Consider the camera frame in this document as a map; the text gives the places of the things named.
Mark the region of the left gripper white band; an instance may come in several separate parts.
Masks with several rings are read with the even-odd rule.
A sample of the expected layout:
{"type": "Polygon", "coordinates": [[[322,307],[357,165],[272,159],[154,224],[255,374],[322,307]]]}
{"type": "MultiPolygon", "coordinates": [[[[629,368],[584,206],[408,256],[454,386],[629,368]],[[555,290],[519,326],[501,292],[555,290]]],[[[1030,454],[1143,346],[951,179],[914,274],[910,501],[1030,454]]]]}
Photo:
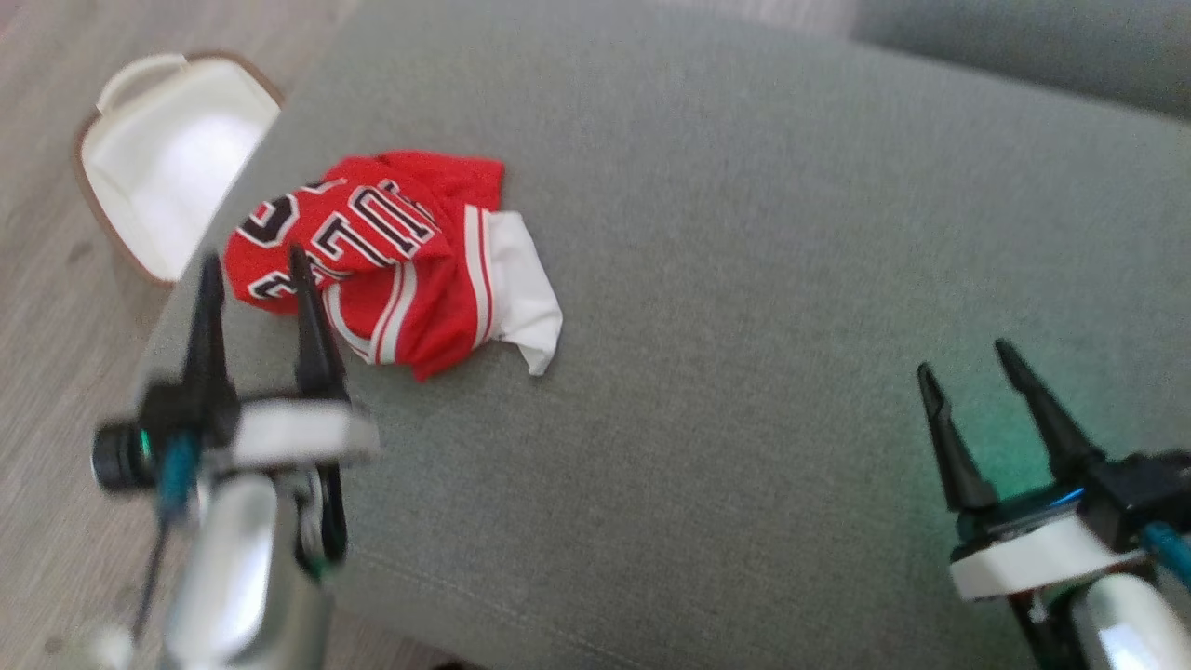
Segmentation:
{"type": "Polygon", "coordinates": [[[289,246],[298,303],[295,382],[305,397],[233,397],[224,346],[224,273],[218,253],[201,262],[186,389],[152,389],[135,417],[95,430],[91,465],[105,491],[188,491],[204,476],[331,467],[381,452],[376,422],[349,402],[339,344],[301,246],[289,246]]]}

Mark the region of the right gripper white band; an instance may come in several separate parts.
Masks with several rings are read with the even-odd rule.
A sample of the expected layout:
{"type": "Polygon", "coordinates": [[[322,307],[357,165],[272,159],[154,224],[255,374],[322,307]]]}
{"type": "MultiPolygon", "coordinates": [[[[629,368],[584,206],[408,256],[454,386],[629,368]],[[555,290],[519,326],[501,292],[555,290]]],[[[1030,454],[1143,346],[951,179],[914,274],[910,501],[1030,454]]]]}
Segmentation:
{"type": "MultiPolygon", "coordinates": [[[[1187,586],[1187,452],[1105,462],[1105,453],[1025,364],[1014,343],[1000,338],[994,349],[1000,369],[1037,425],[1053,478],[1085,478],[1075,490],[1033,514],[1025,531],[964,550],[953,559],[950,577],[960,597],[974,601],[1034,591],[1105,572],[1141,556],[1170,569],[1187,586]]],[[[952,403],[927,362],[917,368],[917,382],[947,509],[994,508],[994,486],[971,457],[952,403]]]]}

